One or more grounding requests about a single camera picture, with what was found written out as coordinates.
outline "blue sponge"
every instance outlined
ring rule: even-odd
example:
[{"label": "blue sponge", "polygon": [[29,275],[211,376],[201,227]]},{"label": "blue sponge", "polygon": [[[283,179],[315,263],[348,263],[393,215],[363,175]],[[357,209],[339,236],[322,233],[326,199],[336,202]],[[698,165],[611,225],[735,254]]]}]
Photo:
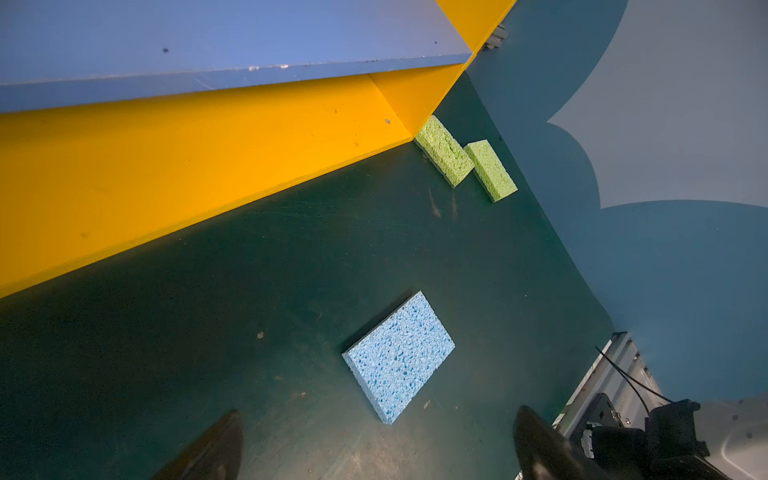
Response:
[{"label": "blue sponge", "polygon": [[455,347],[418,292],[342,357],[379,418],[391,425]]}]

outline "white painted shape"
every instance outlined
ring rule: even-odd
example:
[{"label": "white painted shape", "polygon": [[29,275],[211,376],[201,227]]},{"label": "white painted shape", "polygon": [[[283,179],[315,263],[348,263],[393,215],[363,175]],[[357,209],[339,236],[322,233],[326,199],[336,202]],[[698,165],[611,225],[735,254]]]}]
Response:
[{"label": "white painted shape", "polygon": [[768,207],[768,2],[629,0],[598,65],[550,123],[594,168],[601,208]]}]

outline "green sponge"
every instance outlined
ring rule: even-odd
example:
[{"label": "green sponge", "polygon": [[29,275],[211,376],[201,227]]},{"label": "green sponge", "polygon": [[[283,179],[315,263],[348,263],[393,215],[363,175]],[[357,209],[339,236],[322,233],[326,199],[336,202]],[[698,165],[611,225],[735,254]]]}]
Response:
[{"label": "green sponge", "polygon": [[502,161],[498,159],[487,140],[467,144],[464,151],[474,162],[475,172],[480,177],[485,191],[491,196],[491,200],[498,202],[518,191],[515,182],[509,177]]},{"label": "green sponge", "polygon": [[429,117],[415,140],[451,187],[460,184],[472,171],[472,161],[435,115]]}]

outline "wall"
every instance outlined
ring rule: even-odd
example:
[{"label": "wall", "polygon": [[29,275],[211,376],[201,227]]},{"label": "wall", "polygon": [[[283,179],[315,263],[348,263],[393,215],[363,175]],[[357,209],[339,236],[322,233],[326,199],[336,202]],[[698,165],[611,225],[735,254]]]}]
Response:
[{"label": "wall", "polygon": [[520,0],[468,70],[674,398],[768,390],[768,4]]}]

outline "scratch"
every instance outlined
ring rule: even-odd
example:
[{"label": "scratch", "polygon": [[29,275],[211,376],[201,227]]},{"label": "scratch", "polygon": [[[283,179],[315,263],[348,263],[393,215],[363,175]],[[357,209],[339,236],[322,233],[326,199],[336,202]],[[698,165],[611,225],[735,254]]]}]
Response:
[{"label": "scratch", "polygon": [[204,84],[204,83],[203,83],[202,81],[200,81],[200,79],[199,79],[199,78],[197,78],[197,77],[196,77],[194,80],[195,80],[197,83],[199,83],[199,84],[203,85],[203,86],[204,86],[205,88],[207,88],[208,90],[216,90],[216,88],[213,88],[213,87],[211,87],[210,85],[206,85],[206,84]]},{"label": "scratch", "polygon": [[437,401],[437,397],[435,396],[435,393],[432,392],[431,390],[430,392],[432,394],[432,398],[435,399],[435,403],[437,403],[437,406],[440,407],[441,410],[445,410],[444,408],[442,408],[442,405],[440,405],[440,402]]},{"label": "scratch", "polygon": [[429,192],[429,203],[432,204],[432,214],[435,215],[437,218],[442,218],[442,215],[440,214],[440,210],[437,209],[437,205],[435,205],[435,199],[432,198],[432,188],[427,187]]}]

